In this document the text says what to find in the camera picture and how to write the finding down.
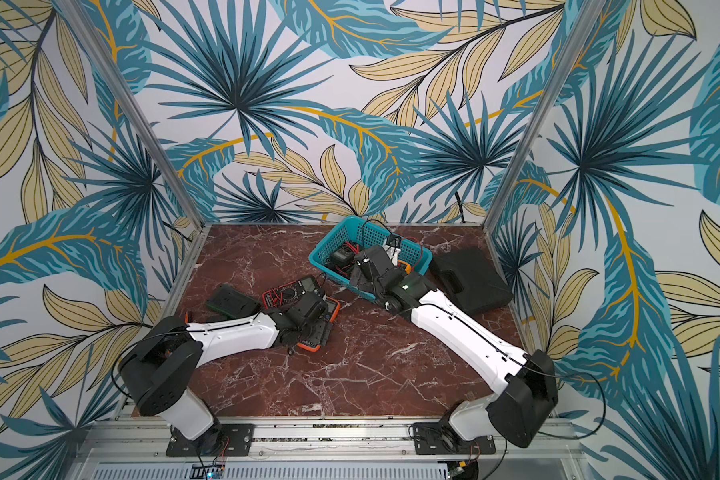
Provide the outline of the orange red multimeter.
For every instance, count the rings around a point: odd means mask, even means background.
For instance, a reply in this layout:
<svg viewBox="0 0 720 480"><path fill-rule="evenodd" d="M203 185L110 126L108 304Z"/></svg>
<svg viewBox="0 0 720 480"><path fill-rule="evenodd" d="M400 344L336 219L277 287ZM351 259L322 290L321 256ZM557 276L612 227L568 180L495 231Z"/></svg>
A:
<svg viewBox="0 0 720 480"><path fill-rule="evenodd" d="M307 336L303 336L296 344L297 347L317 352L328 342L333 324L338 316L340 304L337 300L326 297L327 309L323 315L311 324L311 330Z"/></svg>

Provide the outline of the dark red multimeter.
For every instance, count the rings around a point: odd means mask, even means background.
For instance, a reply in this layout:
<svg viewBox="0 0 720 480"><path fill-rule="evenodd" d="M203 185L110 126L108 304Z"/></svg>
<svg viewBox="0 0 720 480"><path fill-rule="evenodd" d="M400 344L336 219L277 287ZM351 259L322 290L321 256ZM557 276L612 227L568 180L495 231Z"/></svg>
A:
<svg viewBox="0 0 720 480"><path fill-rule="evenodd" d="M263 311L285 311L295 305L307 293L324 295L324 290L313 275L308 275L279 287L271 288L261 295Z"/></svg>

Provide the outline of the green black multimeter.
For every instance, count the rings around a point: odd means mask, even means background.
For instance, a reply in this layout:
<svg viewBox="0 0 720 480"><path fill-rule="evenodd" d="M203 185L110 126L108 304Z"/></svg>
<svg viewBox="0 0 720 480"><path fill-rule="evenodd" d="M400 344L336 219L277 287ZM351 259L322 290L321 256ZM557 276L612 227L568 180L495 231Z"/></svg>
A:
<svg viewBox="0 0 720 480"><path fill-rule="evenodd" d="M341 245L328 256L327 266L332 270L344 272L352 264L356 251L350 246Z"/></svg>

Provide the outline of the green black device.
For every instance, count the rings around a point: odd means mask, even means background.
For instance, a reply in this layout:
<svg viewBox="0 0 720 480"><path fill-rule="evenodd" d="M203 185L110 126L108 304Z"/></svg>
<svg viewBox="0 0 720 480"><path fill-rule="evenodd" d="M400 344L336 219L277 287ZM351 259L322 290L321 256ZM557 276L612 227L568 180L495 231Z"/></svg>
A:
<svg viewBox="0 0 720 480"><path fill-rule="evenodd" d="M206 300L205 306L211 312L228 320L248 318L258 314L262 309L258 301L239 292L228 283L220 284Z"/></svg>

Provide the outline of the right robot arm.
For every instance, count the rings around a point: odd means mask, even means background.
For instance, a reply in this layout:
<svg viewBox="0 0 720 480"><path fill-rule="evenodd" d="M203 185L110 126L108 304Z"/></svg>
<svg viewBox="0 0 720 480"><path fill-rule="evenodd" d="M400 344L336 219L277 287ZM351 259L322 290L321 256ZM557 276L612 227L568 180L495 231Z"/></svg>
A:
<svg viewBox="0 0 720 480"><path fill-rule="evenodd" d="M505 342L460 310L421 274L403 268L381 246L356 254L350 284L374 296L392 315L407 316L454 351L488 384L491 394L461 401L438 423L450 448L498 433L528 447L558 402L555 367L543 351L532 354Z"/></svg>

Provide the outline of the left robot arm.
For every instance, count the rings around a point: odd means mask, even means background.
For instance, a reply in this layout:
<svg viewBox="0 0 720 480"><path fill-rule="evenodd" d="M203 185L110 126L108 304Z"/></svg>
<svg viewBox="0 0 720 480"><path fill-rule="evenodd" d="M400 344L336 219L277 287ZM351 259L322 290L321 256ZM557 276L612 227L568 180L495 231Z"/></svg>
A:
<svg viewBox="0 0 720 480"><path fill-rule="evenodd" d="M201 454L226 441L215 414L189 387L196 369L251 350L320 348L340 310L332 298L308 292L284 308L249 303L246 316L189 323L178 316L161 320L125 354L117 370L143 416L158 416Z"/></svg>

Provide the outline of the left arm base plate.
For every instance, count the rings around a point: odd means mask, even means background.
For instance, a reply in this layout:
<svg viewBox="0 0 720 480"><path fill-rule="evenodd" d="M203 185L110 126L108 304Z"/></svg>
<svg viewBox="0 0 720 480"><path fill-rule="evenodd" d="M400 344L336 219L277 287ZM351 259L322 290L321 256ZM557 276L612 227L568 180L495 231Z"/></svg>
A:
<svg viewBox="0 0 720 480"><path fill-rule="evenodd" d="M189 440L176 427L170 427L166 449L169 458L246 457L249 454L255 425L214 424L195 440Z"/></svg>

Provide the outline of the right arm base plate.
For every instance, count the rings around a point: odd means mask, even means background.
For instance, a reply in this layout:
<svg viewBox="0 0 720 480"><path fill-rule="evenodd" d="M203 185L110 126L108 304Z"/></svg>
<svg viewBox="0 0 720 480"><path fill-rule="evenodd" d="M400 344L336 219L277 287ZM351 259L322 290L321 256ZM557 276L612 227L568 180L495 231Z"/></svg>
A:
<svg viewBox="0 0 720 480"><path fill-rule="evenodd" d="M450 427L438 422L417 422L408 427L417 455L461 455L477 457L496 452L495 442L487 436L462 440Z"/></svg>

